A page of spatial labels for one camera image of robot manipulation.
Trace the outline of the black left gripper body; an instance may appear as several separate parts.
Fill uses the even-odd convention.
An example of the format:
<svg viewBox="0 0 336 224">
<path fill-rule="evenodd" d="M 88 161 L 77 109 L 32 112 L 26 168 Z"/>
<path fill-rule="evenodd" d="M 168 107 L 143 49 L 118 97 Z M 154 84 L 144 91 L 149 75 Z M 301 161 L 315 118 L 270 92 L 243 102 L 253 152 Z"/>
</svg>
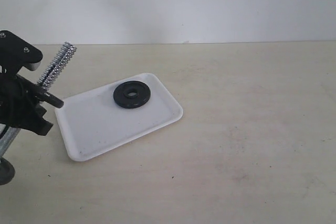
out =
<svg viewBox="0 0 336 224">
<path fill-rule="evenodd" d="M 34 85 L 21 76 L 1 77 L 2 124 L 26 130 L 29 120 L 43 118 L 46 109 L 39 105 L 40 101 L 34 95 Z"/>
</svg>

